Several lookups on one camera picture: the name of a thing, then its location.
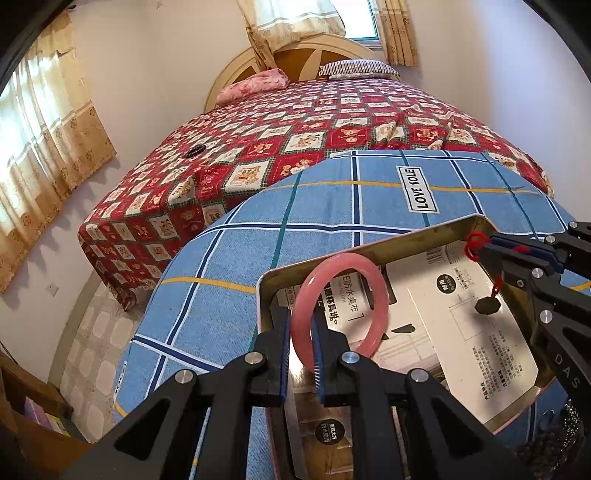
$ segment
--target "striped pillow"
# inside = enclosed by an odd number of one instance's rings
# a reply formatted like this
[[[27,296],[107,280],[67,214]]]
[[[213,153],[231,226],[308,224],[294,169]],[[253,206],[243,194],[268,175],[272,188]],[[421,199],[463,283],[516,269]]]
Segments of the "striped pillow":
[[[399,76],[398,72],[390,65],[379,60],[340,60],[327,63],[320,67],[320,75],[330,76],[341,73],[387,73]]]
[[[389,79],[398,80],[396,75],[389,73],[337,73],[331,75],[329,80],[355,80],[355,79]]]

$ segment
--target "beige curtain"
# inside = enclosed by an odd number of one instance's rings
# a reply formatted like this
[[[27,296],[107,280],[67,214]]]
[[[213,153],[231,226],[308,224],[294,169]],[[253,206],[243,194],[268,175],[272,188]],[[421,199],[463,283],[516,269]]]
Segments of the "beige curtain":
[[[371,0],[384,55],[391,65],[418,65],[417,39],[406,0]]]
[[[39,36],[0,95],[1,292],[64,200],[114,155],[64,14]]]
[[[321,33],[345,35],[345,25],[330,0],[237,2],[262,70],[277,67],[273,54],[290,43]]]

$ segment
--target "blue plaid tablecloth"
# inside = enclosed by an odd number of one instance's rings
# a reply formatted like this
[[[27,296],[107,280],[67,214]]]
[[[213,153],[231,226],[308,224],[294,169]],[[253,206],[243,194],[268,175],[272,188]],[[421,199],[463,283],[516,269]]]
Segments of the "blue plaid tablecloth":
[[[421,210],[408,178],[428,187]],[[119,366],[119,418],[182,368],[210,372],[248,351],[256,331],[255,285],[269,269],[411,232],[466,215],[502,232],[543,239],[573,218],[553,199],[485,154],[350,151],[265,189],[190,241],[166,269]],[[591,293],[572,273],[566,286]],[[508,445],[535,435],[566,394],[554,383],[505,429]],[[247,476],[274,478],[264,412],[254,409]]]

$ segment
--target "white wall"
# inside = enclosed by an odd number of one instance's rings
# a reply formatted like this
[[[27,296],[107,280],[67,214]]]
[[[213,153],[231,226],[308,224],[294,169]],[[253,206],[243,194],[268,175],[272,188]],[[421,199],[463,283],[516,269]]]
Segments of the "white wall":
[[[78,227],[168,133],[203,112],[216,76],[249,47],[235,0],[76,3],[77,54],[118,155],[74,192],[0,297],[0,339],[42,380],[92,272]],[[50,283],[59,287],[55,297]]]
[[[421,67],[402,78],[489,125],[546,170],[558,201],[591,219],[591,83],[522,0],[408,0]]]
[[[530,153],[558,200],[578,218],[591,218],[591,84],[560,37],[522,0],[408,3],[421,67],[401,68],[402,78]],[[92,271],[78,226],[133,165],[203,111],[216,76],[249,46],[235,0],[77,4],[71,17],[78,55],[118,155],[74,193],[0,299],[0,339],[43,380]],[[51,282],[59,286],[55,297],[45,291]]]

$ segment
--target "tiled floor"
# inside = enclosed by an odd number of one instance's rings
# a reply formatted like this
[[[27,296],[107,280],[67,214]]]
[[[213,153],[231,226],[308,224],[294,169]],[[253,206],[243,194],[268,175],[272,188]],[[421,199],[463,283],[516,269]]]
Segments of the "tiled floor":
[[[124,312],[101,283],[80,322],[60,391],[74,408],[72,420],[90,442],[100,439],[115,424],[115,371],[144,310],[145,304]]]

